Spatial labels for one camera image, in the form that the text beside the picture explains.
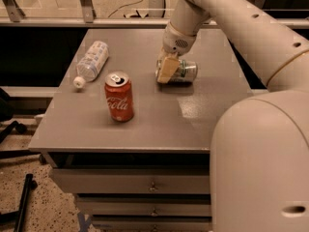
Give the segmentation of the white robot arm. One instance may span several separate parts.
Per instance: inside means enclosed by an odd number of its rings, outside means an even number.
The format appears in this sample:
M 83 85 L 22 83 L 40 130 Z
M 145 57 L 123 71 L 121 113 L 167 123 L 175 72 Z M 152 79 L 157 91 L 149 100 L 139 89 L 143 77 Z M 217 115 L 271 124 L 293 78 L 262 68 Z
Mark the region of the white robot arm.
M 211 140 L 213 232 L 309 232 L 309 42 L 246 0 L 179 0 L 157 80 L 212 19 L 266 91 L 231 106 Z

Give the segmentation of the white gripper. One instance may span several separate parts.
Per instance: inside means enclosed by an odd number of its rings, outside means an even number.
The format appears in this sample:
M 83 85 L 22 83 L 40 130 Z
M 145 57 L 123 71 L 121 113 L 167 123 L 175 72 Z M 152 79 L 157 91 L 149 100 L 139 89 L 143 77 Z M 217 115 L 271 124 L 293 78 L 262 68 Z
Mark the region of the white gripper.
M 185 32 L 177 29 L 171 22 L 167 24 L 162 38 L 163 48 L 157 56 L 159 65 L 156 80 L 158 83 L 168 83 L 179 67 L 179 58 L 177 56 L 166 56 L 166 52 L 178 56 L 185 55 L 194 45 L 196 37 L 196 31 Z

